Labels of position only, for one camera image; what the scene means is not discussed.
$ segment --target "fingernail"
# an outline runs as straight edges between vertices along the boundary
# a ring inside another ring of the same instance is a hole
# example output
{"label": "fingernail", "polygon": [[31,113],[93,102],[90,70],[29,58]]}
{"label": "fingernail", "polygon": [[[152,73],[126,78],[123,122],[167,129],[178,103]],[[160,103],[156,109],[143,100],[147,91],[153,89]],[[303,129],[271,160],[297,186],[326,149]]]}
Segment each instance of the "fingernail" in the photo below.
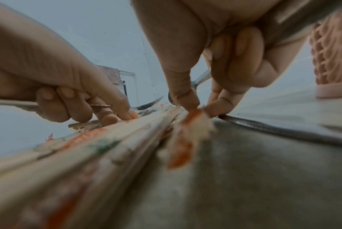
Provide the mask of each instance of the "fingernail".
{"label": "fingernail", "polygon": [[75,97],[75,91],[71,88],[60,88],[61,93],[66,98],[74,98]]}
{"label": "fingernail", "polygon": [[235,56],[239,57],[244,54],[247,48],[248,39],[245,37],[239,37],[236,41]]}
{"label": "fingernail", "polygon": [[212,42],[212,44],[210,45],[212,60],[218,60],[223,56],[225,50],[225,42],[226,41],[224,37],[218,37]]}
{"label": "fingernail", "polygon": [[51,91],[43,90],[41,91],[41,97],[45,100],[53,100],[54,99],[54,93]]}
{"label": "fingernail", "polygon": [[138,118],[138,114],[132,108],[128,110],[128,114],[131,116],[132,119]]}

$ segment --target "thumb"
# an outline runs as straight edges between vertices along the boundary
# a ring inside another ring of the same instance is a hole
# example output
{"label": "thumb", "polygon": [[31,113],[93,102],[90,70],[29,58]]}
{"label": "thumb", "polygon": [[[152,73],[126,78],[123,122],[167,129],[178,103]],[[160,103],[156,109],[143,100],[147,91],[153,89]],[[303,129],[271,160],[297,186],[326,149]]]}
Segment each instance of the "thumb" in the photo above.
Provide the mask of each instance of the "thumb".
{"label": "thumb", "polygon": [[190,71],[172,72],[163,70],[166,76],[170,94],[177,105],[184,107],[187,111],[196,109],[200,105],[196,91],[191,88]]}
{"label": "thumb", "polygon": [[110,105],[112,111],[122,120],[137,118],[137,113],[131,109],[127,97],[118,90],[95,65],[81,69],[80,81],[83,89],[102,99]]}

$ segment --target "person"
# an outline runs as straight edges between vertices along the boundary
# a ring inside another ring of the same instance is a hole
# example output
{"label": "person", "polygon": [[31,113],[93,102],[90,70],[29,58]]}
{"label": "person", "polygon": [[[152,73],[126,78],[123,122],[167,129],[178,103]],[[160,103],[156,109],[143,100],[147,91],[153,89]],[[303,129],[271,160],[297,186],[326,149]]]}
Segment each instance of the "person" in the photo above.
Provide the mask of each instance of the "person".
{"label": "person", "polygon": [[[264,52],[252,26],[279,0],[131,0],[161,63],[173,99],[190,111],[199,105],[190,70],[201,55],[212,69],[205,110],[229,113],[251,87],[265,87],[290,65],[306,36]],[[245,28],[236,37],[234,26]],[[89,60],[49,28],[0,4],[0,98],[36,101],[41,117],[104,125],[137,118],[127,98]],[[89,104],[109,104],[93,110]]]}

